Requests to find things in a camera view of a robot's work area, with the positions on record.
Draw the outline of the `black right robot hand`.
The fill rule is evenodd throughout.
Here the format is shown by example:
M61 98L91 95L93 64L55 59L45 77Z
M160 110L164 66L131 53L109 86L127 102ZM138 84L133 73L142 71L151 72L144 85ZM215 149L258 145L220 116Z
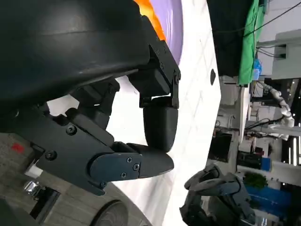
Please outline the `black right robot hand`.
M180 207L188 226L254 226L256 217L243 181L224 175L215 164L207 165L184 185L188 190Z

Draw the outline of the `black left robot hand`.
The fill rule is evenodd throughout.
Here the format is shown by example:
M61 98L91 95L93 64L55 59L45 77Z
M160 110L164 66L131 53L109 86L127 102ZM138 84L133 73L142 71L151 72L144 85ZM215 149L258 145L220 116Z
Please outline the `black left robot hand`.
M146 145L107 131L126 76L139 92ZM40 152L38 168L96 195L107 183L174 168L181 72L132 0L3 0L0 130Z

